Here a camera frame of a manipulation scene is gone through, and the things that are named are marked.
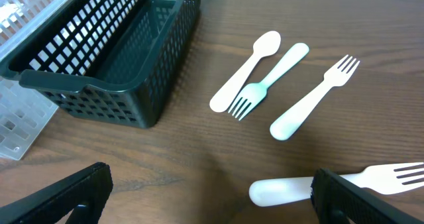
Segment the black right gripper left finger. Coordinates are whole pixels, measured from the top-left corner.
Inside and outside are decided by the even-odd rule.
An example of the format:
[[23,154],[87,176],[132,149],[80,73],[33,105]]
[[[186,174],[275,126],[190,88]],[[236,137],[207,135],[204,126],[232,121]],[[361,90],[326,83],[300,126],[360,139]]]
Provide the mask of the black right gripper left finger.
[[2,223],[98,223],[113,189],[110,166],[97,162],[1,208]]

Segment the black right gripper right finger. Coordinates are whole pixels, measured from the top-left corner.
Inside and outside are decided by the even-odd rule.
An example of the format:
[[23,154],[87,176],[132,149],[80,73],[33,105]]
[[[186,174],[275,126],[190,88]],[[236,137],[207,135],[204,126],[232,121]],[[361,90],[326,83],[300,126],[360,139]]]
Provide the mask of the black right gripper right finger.
[[320,224],[423,224],[326,168],[313,177],[311,203]]

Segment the white plastic fork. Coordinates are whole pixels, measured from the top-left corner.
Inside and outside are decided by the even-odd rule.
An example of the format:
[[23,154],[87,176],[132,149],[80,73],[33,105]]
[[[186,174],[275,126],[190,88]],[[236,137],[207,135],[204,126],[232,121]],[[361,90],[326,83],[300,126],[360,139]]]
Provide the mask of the white plastic fork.
[[318,86],[270,125],[270,134],[276,140],[288,140],[333,87],[341,87],[347,83],[359,64],[360,60],[347,54],[331,66]]
[[[365,168],[357,174],[341,177],[360,188],[370,188],[380,194],[392,195],[423,187],[422,162],[383,164]],[[249,187],[249,198],[259,207],[270,207],[297,202],[310,198],[313,177],[276,178],[258,180]]]

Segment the mint green plastic fork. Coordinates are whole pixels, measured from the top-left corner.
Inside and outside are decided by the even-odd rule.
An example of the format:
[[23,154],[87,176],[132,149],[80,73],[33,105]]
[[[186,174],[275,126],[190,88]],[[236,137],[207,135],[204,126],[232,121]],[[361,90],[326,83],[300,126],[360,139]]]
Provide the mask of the mint green plastic fork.
[[250,83],[241,90],[228,113],[241,121],[266,97],[269,87],[302,60],[308,52],[309,47],[305,43],[294,44],[260,82]]

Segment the white plastic toddler spoon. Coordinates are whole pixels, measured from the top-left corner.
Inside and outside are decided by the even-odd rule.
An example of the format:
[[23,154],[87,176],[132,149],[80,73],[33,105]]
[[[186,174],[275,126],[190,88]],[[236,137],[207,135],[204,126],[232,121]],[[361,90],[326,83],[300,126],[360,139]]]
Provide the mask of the white plastic toddler spoon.
[[281,36],[271,30],[260,36],[253,44],[250,58],[226,81],[209,102],[210,108],[217,113],[226,111],[257,63],[264,57],[275,54],[281,44]]

